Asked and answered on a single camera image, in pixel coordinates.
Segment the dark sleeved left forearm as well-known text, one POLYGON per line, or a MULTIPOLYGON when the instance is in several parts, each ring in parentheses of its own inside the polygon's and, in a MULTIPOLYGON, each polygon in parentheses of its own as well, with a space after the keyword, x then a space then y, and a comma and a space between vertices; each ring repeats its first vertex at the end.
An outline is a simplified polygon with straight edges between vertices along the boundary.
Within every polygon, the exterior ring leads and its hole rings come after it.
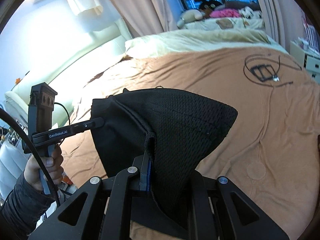
POLYGON ((24 175, 1 207, 1 239, 28 239, 54 199, 31 187, 24 175))

